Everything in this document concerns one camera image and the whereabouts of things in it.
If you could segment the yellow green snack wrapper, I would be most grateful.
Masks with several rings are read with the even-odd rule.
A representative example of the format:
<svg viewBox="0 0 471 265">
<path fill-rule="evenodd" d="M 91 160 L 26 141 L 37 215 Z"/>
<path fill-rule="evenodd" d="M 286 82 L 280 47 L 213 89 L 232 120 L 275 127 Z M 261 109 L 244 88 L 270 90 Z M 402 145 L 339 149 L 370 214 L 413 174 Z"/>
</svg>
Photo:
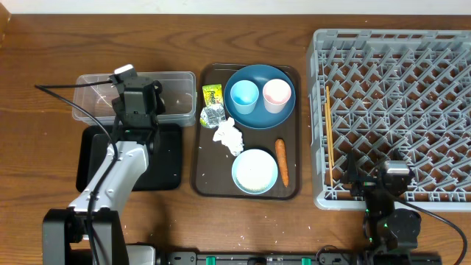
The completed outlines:
<svg viewBox="0 0 471 265">
<path fill-rule="evenodd" d="M 205 106 L 202 108 L 199 121 L 203 127 L 213 129 L 226 120 L 222 85 L 204 85 L 202 92 Z"/>
</svg>

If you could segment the white tissue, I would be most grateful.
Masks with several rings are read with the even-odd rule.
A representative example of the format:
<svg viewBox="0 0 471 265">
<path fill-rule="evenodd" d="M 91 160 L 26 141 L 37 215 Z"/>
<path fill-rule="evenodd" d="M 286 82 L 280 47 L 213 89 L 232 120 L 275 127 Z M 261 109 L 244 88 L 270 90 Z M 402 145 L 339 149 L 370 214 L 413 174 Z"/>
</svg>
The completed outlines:
<svg viewBox="0 0 471 265">
<path fill-rule="evenodd" d="M 235 128 L 235 120 L 232 117 L 219 123 L 218 129 L 213 135 L 213 141 L 220 141 L 235 157 L 244 151 L 242 132 Z"/>
</svg>

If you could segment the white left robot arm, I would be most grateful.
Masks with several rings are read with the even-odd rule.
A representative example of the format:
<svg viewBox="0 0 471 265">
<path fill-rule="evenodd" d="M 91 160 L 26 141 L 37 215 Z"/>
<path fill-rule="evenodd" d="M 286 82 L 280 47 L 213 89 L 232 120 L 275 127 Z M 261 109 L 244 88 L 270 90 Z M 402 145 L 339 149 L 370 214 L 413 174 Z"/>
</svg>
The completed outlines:
<svg viewBox="0 0 471 265">
<path fill-rule="evenodd" d="M 131 264 L 119 214 L 137 180 L 160 147 L 157 115 L 164 110 L 163 86 L 148 77 L 113 74 L 116 113 L 105 159 L 83 192 L 66 208 L 43 219 L 44 264 Z"/>
</svg>

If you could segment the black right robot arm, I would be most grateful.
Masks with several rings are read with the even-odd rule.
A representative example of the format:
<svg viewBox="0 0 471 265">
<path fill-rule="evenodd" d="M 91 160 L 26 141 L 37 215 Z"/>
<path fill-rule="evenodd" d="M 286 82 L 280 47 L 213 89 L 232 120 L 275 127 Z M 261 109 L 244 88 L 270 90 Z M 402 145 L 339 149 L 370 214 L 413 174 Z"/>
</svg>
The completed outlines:
<svg viewBox="0 0 471 265">
<path fill-rule="evenodd" d="M 350 194 L 366 203 L 364 235 L 370 245 L 351 258 L 352 264 L 411 264 L 410 252 L 418 247 L 421 217 L 394 204 L 414 177 L 398 154 L 382 162 L 374 175 L 360 172 L 353 153 L 347 155 L 347 170 L 341 181 Z"/>
</svg>

